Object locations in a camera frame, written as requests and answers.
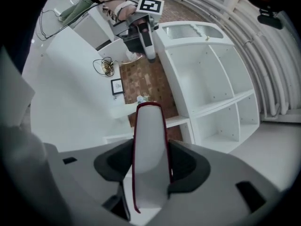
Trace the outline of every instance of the red trim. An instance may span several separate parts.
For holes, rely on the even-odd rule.
[[[138,111],[142,106],[146,105],[154,105],[159,106],[162,113],[162,119],[163,119],[163,125],[164,125],[164,131],[165,131],[165,145],[166,145],[166,152],[167,152],[167,161],[168,161],[168,171],[169,171],[169,180],[170,183],[173,182],[172,174],[171,174],[171,162],[170,162],[170,153],[169,153],[169,147],[168,147],[168,139],[167,139],[167,128],[166,128],[166,121],[163,114],[162,106],[156,102],[145,102],[141,103],[137,106],[136,110],[136,121],[135,121],[135,129],[134,129],[134,146],[133,146],[133,159],[132,159],[132,191],[133,191],[133,202],[134,202],[134,209],[140,213],[137,205],[136,205],[136,194],[135,194],[135,148],[136,148],[136,128],[137,128],[137,121],[138,121]]]

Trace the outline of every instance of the shelf compartment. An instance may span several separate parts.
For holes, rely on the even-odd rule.
[[[228,152],[240,140],[238,107],[226,108],[192,120],[196,144],[220,152]]]
[[[248,70],[231,45],[210,45],[224,67],[235,94],[253,89]]]
[[[167,52],[190,113],[200,106],[234,97],[230,80],[209,45],[187,45]]]
[[[195,108],[192,111],[192,115],[195,117],[200,117],[200,116],[212,113],[214,111],[223,109],[231,104],[234,104],[234,103],[246,98],[247,96],[252,95],[253,93],[254,93],[254,90],[251,89],[248,91],[244,91],[244,92],[235,94],[234,98],[232,98],[232,99],[222,100],[222,101],[218,101],[218,102],[212,102],[210,104],[200,106],[198,108]]]
[[[191,122],[189,118],[185,116],[177,115],[165,119],[165,122],[167,128],[180,126],[183,142],[194,144],[195,141],[194,141],[193,131],[192,131]],[[134,136],[134,127],[132,127],[131,135]]]
[[[237,102],[240,120],[240,143],[247,140],[259,127],[259,115],[255,94]]]

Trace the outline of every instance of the picture frame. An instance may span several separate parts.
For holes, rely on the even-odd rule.
[[[111,80],[112,94],[124,94],[122,79]]]

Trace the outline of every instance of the vent grille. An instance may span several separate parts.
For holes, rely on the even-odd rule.
[[[222,39],[224,37],[220,31],[218,31],[213,27],[203,26],[203,25],[197,25],[197,27],[200,30],[201,34],[204,36],[209,36],[211,38],[218,38],[218,39]]]
[[[188,37],[201,37],[190,25],[163,27],[163,30],[171,40]]]

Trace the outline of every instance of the white cabinet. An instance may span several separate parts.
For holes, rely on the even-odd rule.
[[[219,36],[204,34],[206,26]],[[251,78],[220,28],[203,22],[163,23],[154,42],[177,110],[191,122],[193,135],[183,130],[183,138],[229,153],[255,132],[259,113]]]

